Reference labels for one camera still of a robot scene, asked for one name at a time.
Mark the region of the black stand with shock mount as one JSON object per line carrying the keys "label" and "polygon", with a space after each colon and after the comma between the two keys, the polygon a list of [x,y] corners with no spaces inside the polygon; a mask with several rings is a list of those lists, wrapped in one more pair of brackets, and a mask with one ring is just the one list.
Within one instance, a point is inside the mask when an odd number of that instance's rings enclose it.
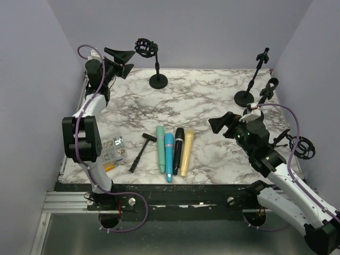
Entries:
{"label": "black stand with shock mount", "polygon": [[149,85],[154,89],[163,89],[168,84],[168,79],[165,75],[160,74],[160,65],[158,61],[158,45],[146,38],[139,38],[135,42],[135,52],[143,58],[155,58],[156,74],[149,79]]}

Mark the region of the cream microphone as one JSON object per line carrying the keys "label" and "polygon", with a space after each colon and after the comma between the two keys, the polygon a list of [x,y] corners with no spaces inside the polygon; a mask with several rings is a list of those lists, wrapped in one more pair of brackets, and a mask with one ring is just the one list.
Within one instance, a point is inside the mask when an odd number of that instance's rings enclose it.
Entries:
{"label": "cream microphone", "polygon": [[182,163],[181,163],[180,175],[182,177],[187,176],[193,139],[194,139],[194,130],[187,130],[185,133],[185,142],[184,142],[184,149],[183,149]]}

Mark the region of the black round-base clip stand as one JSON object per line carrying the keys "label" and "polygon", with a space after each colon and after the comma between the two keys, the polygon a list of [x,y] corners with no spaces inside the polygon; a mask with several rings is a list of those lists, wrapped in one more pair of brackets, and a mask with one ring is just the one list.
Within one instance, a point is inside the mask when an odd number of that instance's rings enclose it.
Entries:
{"label": "black round-base clip stand", "polygon": [[235,94],[234,101],[238,106],[246,107],[247,104],[254,102],[254,97],[252,93],[250,92],[250,90],[252,89],[254,85],[255,78],[257,77],[259,70],[262,68],[262,65],[266,64],[269,61],[269,56],[268,56],[269,50],[270,49],[266,47],[263,53],[260,53],[257,55],[256,61],[258,62],[258,64],[256,67],[256,71],[248,84],[247,90],[242,90]]}

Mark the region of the black microphone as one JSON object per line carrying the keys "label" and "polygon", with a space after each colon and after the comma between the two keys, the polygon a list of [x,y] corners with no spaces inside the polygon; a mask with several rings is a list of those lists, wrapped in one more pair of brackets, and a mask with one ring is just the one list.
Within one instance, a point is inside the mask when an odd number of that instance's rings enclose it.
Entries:
{"label": "black microphone", "polygon": [[178,127],[175,132],[173,174],[177,175],[181,164],[182,146],[184,142],[184,128]]}

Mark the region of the blue microphone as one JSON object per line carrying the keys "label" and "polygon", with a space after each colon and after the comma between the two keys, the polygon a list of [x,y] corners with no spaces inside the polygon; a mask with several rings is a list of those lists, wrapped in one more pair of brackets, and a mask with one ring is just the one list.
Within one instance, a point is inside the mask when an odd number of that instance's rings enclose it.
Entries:
{"label": "blue microphone", "polygon": [[173,147],[174,136],[172,133],[165,134],[165,174],[168,183],[172,182],[173,175]]}

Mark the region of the mint green microphone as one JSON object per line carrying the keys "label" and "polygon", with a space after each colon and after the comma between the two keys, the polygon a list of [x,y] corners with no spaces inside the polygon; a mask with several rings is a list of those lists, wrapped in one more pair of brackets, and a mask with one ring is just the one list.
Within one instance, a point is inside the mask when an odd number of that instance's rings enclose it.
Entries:
{"label": "mint green microphone", "polygon": [[158,166],[161,173],[165,173],[165,130],[159,125],[156,127]]}

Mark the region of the black tripod shock-mount stand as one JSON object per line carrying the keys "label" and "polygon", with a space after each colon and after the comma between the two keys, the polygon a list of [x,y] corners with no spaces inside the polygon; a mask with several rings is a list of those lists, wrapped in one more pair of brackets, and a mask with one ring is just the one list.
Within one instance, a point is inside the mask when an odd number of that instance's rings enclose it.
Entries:
{"label": "black tripod shock-mount stand", "polygon": [[[278,145],[278,143],[281,142],[283,139],[287,139],[288,144]],[[292,135],[290,135],[290,129],[284,130],[278,137],[273,139],[273,143],[271,143],[270,145],[273,148],[289,146],[290,150],[293,150],[295,143],[297,143],[297,146],[294,155],[297,158],[309,160],[315,156],[316,148],[314,144],[306,137],[299,137],[299,140],[297,140],[296,136],[293,137]]]}

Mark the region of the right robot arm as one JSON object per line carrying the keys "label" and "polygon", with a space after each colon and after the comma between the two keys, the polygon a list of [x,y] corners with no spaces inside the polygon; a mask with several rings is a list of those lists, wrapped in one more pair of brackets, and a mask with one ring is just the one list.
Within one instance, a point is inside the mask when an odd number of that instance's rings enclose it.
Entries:
{"label": "right robot arm", "polygon": [[226,126],[224,137],[234,139],[246,152],[249,163],[280,188],[286,198],[262,181],[250,185],[244,195],[250,208],[262,205],[295,227],[316,254],[331,254],[339,247],[339,210],[318,196],[288,166],[285,158],[269,144],[269,132],[261,121],[244,122],[240,115],[227,112],[208,120],[213,133]]}

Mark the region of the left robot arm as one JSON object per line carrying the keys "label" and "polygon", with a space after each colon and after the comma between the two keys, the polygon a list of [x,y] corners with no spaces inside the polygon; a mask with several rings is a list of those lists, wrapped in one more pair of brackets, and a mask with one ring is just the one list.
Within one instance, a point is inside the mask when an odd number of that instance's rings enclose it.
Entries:
{"label": "left robot arm", "polygon": [[134,67],[129,63],[135,54],[133,50],[105,48],[104,52],[113,59],[103,57],[97,50],[86,58],[88,83],[84,103],[73,116],[62,119],[66,157],[81,166],[92,186],[87,198],[88,208],[91,210],[115,210],[119,206],[113,181],[103,166],[102,144],[96,118],[109,103],[109,83],[114,78],[126,79]]}

